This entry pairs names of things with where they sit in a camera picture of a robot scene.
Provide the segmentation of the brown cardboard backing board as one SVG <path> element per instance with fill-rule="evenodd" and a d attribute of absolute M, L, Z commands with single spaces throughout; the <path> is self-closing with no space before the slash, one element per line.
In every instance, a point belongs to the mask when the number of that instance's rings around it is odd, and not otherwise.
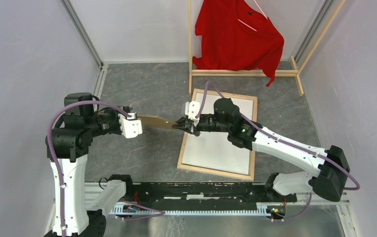
<path fill-rule="evenodd" d="M 138 119 L 141 120 L 143 127 L 149 128 L 172 130 L 173 126 L 177 124 L 174 121 L 168 121 L 158 116 L 138 115 Z"/>

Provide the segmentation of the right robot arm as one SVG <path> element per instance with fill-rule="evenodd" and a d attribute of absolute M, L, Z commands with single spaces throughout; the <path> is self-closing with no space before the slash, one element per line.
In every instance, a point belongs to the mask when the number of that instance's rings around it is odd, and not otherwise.
<path fill-rule="evenodd" d="M 266 153 L 293 164 L 302 172 L 273 173 L 268 178 L 264 195 L 269 201 L 295 193 L 315 193 L 328 201 L 338 202 L 350 179 L 350 167 L 342 148 L 309 146 L 281 136 L 240 112 L 230 98 L 219 98 L 212 114 L 201 114 L 199 102 L 187 102 L 185 115 L 173 129 L 199 136 L 201 132 L 224 132 L 238 148 Z"/>

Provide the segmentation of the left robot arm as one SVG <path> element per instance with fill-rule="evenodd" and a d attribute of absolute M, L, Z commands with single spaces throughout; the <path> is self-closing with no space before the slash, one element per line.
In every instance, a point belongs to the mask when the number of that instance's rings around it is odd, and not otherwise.
<path fill-rule="evenodd" d="M 102 237 L 107 216 L 120 199 L 134 196 L 134 187 L 129 175 L 112 175 L 86 205 L 89 148 L 95 137 L 107 134 L 135 138 L 143 132 L 142 123 L 130 107 L 102 102 L 88 92 L 67 95 L 64 105 L 51 119 L 45 140 L 55 182 L 55 221 L 48 236 Z"/>

